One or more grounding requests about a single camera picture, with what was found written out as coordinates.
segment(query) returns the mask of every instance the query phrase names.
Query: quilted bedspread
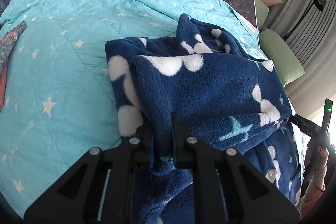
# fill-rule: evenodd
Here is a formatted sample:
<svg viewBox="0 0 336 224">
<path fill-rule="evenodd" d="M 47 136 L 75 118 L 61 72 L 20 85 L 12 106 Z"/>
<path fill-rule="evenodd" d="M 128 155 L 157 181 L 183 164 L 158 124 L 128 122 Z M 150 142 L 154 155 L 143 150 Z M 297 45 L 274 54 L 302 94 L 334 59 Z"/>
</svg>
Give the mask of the quilted bedspread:
<svg viewBox="0 0 336 224">
<path fill-rule="evenodd" d="M 266 59 L 258 30 L 221 0 L 11 0 L 0 36 L 22 21 L 27 29 L 9 59 L 0 113 L 0 191 L 21 217 L 90 147 L 120 143 L 105 43 L 173 36 L 182 13 Z"/>
</svg>

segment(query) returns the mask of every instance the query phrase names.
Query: green pillow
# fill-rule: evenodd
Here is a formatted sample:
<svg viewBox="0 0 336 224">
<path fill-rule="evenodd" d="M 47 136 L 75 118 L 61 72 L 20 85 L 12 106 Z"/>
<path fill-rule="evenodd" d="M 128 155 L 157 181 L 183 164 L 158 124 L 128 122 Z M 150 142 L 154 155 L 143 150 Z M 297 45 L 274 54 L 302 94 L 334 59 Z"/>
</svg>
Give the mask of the green pillow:
<svg viewBox="0 0 336 224">
<path fill-rule="evenodd" d="M 254 0 L 254 3 L 255 3 L 256 15 L 257 15 L 257 25 L 258 25 L 258 29 L 260 30 L 261 27 L 265 23 L 265 20 L 268 16 L 269 9 L 267 5 L 261 0 Z"/>
<path fill-rule="evenodd" d="M 300 61 L 277 33 L 267 29 L 259 34 L 259 42 L 267 58 L 273 60 L 284 86 L 305 73 Z"/>
</svg>

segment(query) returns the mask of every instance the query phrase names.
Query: cable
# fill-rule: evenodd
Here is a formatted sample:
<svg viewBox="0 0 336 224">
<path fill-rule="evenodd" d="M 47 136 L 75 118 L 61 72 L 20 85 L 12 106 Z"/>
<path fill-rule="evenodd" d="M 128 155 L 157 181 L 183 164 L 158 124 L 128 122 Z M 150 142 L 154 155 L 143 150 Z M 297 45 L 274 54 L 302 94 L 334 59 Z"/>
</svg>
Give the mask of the cable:
<svg viewBox="0 0 336 224">
<path fill-rule="evenodd" d="M 320 146 L 319 155 L 318 155 L 317 160 L 316 160 L 316 163 L 315 163 L 314 174 L 313 174 L 313 180 L 314 180 L 314 185 L 315 185 L 315 187 L 316 187 L 317 189 L 319 189 L 322 193 L 324 193 L 324 191 L 323 191 L 322 189 L 320 189 L 319 187 L 317 187 L 316 184 L 315 184 L 315 171 L 316 171 L 316 168 L 317 168 L 317 163 L 318 163 L 319 160 L 320 160 L 321 151 L 322 151 L 322 146 Z"/>
</svg>

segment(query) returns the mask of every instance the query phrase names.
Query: navy blue fleece blanket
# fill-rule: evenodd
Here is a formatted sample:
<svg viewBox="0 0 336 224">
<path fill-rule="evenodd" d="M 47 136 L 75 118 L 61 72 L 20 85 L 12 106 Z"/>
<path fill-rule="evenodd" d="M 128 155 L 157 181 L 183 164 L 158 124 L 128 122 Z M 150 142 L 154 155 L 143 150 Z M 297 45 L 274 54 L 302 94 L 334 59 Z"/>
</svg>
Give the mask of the navy blue fleece blanket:
<svg viewBox="0 0 336 224">
<path fill-rule="evenodd" d="M 271 60 L 255 60 L 229 32 L 186 14 L 179 18 L 176 37 L 128 37 L 108 42 L 105 50 L 120 134 L 133 135 L 143 123 L 142 115 L 155 132 L 152 169 L 135 174 L 134 223 L 162 219 L 183 223 L 192 218 L 192 186 L 188 187 L 192 175 L 189 170 L 176 170 L 172 159 L 172 111 L 193 136 L 212 147 L 235 147 L 245 153 L 278 187 L 277 145 L 278 156 L 295 154 L 295 167 L 290 163 L 292 170 L 288 167 L 281 190 L 295 202 L 288 189 L 294 188 L 289 180 L 298 177 L 298 156 L 293 131 L 284 129 L 292 111 Z M 276 130 L 283 138 L 270 144 Z M 174 211 L 179 203 L 186 210 L 178 216 Z"/>
</svg>

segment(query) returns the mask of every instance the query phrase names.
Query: gray curtain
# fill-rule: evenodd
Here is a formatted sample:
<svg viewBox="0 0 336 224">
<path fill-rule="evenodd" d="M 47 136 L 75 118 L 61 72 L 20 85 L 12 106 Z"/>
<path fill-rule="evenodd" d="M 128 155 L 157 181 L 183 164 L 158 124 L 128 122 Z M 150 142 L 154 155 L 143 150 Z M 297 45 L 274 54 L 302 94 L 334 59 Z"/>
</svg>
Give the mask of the gray curtain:
<svg viewBox="0 0 336 224">
<path fill-rule="evenodd" d="M 298 114 L 318 123 L 325 98 L 336 99 L 336 1 L 326 1 L 323 12 L 313 6 L 286 40 L 305 70 L 302 77 L 286 86 L 286 92 Z M 270 8 L 265 26 L 283 37 L 311 3 L 283 0 Z"/>
</svg>

